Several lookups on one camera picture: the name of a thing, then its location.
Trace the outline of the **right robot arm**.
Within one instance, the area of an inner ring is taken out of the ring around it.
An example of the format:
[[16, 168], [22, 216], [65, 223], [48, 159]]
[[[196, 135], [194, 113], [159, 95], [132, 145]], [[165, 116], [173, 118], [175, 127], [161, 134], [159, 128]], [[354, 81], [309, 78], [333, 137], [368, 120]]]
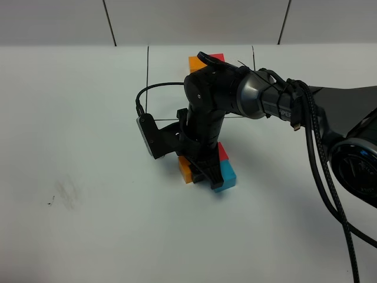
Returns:
[[198, 54], [205, 67], [182, 82], [189, 105], [177, 122], [157, 131], [150, 143], [154, 158], [175, 152], [185, 156], [218, 188], [218, 136], [226, 114], [249, 119], [275, 116], [307, 134], [314, 175], [323, 169], [319, 189], [335, 192], [337, 180], [348, 192], [376, 205], [376, 87], [327, 88], [252, 70]]

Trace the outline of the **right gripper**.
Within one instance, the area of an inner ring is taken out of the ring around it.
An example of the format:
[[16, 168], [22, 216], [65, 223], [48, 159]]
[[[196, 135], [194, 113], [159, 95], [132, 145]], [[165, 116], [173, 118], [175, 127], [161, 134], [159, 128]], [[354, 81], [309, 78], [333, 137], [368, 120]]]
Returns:
[[221, 111], [203, 108], [182, 108], [177, 111], [178, 121], [161, 128], [169, 143], [176, 142], [173, 149], [184, 156], [190, 165], [193, 183], [210, 181], [212, 189], [223, 186], [218, 138], [221, 130]]

